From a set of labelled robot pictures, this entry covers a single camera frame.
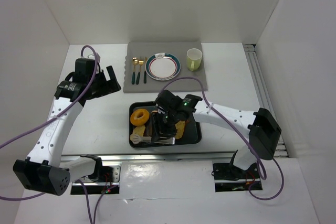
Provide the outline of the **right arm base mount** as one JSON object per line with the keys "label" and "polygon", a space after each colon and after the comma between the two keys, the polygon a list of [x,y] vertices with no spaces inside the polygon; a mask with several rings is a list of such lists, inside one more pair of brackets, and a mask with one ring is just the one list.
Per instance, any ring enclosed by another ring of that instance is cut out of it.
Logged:
{"label": "right arm base mount", "polygon": [[252,185],[252,190],[263,188],[256,163],[247,170],[241,170],[230,163],[213,163],[211,175],[214,177],[217,193],[248,191],[250,185]]}

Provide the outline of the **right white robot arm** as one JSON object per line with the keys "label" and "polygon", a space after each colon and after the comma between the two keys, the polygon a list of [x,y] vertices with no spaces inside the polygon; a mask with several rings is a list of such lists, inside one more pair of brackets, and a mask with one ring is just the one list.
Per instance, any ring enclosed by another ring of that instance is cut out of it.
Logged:
{"label": "right white robot arm", "polygon": [[163,90],[154,101],[158,111],[152,115],[151,141],[175,138],[176,123],[193,118],[197,123],[207,123],[233,130],[245,146],[236,152],[232,165],[247,170],[260,159],[271,160],[275,155],[281,128],[273,115],[264,108],[257,112],[232,109],[209,103],[196,95],[180,98]]}

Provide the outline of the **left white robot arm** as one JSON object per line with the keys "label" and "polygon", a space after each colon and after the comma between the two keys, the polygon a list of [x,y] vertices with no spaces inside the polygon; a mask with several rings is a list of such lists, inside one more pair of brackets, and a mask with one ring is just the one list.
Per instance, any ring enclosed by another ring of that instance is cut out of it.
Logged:
{"label": "left white robot arm", "polygon": [[120,91],[112,66],[107,67],[110,77],[93,59],[79,58],[75,70],[66,76],[56,89],[53,108],[47,125],[34,148],[24,160],[16,160],[13,171],[25,189],[62,195],[68,185],[82,177],[98,181],[106,170],[101,158],[81,155],[61,165],[61,155],[71,128],[86,101]]}

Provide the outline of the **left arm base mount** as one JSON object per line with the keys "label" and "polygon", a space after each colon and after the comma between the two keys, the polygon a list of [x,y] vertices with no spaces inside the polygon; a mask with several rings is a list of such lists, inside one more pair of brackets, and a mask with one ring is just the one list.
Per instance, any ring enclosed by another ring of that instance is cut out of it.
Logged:
{"label": "left arm base mount", "polygon": [[89,176],[81,177],[79,180],[83,183],[88,195],[117,195],[120,193],[121,165],[110,164],[103,165],[99,178],[92,180]]}

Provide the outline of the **silver metal tongs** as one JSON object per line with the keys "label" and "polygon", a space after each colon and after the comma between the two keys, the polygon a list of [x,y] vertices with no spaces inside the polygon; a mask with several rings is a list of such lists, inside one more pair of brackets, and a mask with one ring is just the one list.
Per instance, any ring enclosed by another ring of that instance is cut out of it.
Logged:
{"label": "silver metal tongs", "polygon": [[167,145],[175,145],[175,138],[164,138],[161,137],[156,140],[152,140],[151,136],[140,136],[138,134],[131,134],[130,135],[130,141],[133,144],[139,144],[139,143],[155,143],[155,144],[167,144]]}

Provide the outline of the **small bread slice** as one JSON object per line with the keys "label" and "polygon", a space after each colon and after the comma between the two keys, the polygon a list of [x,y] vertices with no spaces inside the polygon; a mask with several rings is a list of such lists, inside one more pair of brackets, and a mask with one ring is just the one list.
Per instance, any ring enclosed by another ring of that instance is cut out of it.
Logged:
{"label": "small bread slice", "polygon": [[130,141],[133,144],[138,144],[142,141],[142,137],[144,136],[144,132],[145,132],[145,125],[142,126],[136,126],[133,129],[132,134],[130,135]]}

